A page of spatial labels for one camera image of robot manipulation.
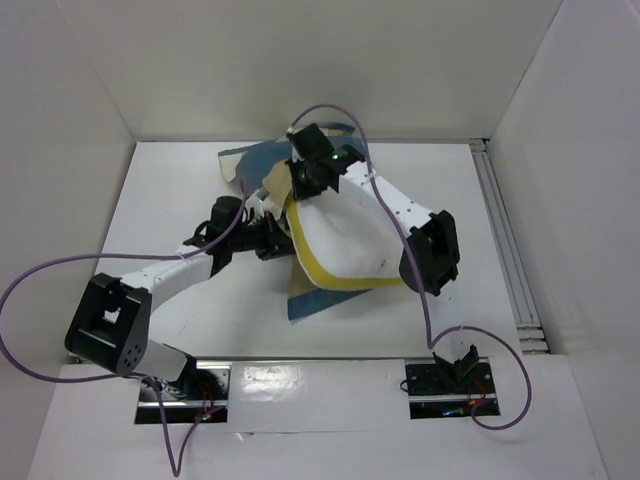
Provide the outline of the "blue beige checked pillowcase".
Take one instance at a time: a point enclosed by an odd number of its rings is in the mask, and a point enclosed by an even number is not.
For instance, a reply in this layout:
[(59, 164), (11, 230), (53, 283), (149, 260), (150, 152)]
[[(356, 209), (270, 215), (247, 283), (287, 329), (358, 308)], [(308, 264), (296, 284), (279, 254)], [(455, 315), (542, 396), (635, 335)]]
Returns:
[[(278, 223), (284, 232), (289, 231), (286, 212), (293, 201), (288, 169), (284, 163), (292, 154), (293, 147), (284, 137), (245, 147), (226, 149), (218, 153), (221, 173), (226, 182), (237, 183), (245, 177), (252, 194), (255, 190), (264, 187), (271, 199), (282, 207)], [(362, 290), (319, 288), (308, 278), (299, 260), (293, 259), (287, 294), (288, 319), (291, 322), (300, 320), (363, 293)]]

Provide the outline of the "white pillow yellow edge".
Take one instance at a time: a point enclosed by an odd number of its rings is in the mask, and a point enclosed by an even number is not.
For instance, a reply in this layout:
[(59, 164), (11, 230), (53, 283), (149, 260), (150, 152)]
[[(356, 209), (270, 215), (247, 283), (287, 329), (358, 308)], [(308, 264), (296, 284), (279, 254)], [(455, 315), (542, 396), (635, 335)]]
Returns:
[(285, 213), (297, 260), (314, 286), (356, 291), (403, 283), (401, 241), (356, 202), (330, 192), (304, 201), (288, 196)]

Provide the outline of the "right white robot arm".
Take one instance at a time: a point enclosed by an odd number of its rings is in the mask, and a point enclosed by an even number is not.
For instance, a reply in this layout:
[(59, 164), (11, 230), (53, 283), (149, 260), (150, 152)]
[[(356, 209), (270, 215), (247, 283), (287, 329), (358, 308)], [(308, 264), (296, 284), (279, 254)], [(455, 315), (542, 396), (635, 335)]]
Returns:
[(438, 384), (460, 391), (479, 354), (460, 335), (454, 217), (410, 199), (375, 170), (366, 151), (351, 145), (297, 143), (287, 165), (292, 198), (286, 219), (309, 280), (327, 290), (403, 284), (416, 292)]

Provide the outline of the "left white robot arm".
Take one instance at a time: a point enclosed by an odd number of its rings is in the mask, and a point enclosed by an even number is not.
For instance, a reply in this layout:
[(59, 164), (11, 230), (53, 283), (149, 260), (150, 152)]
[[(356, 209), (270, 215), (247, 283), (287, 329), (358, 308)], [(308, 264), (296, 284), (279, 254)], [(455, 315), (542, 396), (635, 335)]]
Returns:
[(221, 196), (175, 259), (121, 277), (95, 275), (67, 331), (65, 348), (117, 376), (152, 377), (176, 399), (214, 387), (215, 377), (198, 369), (194, 356), (150, 339), (151, 319), (160, 306), (209, 280), (234, 254), (246, 251), (267, 261), (295, 249), (272, 213), (257, 216), (242, 199)]

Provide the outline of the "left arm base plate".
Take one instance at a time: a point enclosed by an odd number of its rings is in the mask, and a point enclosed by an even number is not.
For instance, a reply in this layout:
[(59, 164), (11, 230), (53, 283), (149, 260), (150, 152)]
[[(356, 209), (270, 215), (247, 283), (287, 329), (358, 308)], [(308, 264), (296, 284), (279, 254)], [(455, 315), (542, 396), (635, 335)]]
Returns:
[[(196, 377), (186, 390), (178, 382), (158, 380), (158, 388), (168, 424), (222, 424), (228, 421), (228, 397), (231, 369), (229, 366), (197, 369)], [(153, 388), (143, 382), (134, 417), (137, 425), (162, 423), (160, 405)]]

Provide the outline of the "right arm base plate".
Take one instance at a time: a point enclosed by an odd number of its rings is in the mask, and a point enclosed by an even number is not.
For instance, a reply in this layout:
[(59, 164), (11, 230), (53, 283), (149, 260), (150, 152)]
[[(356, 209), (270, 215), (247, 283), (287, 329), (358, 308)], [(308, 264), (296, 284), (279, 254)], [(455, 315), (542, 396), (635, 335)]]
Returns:
[(439, 377), (434, 362), (407, 363), (406, 378), (399, 387), (408, 396), (412, 420), (499, 416), (491, 367), (481, 361), (458, 386), (447, 386)]

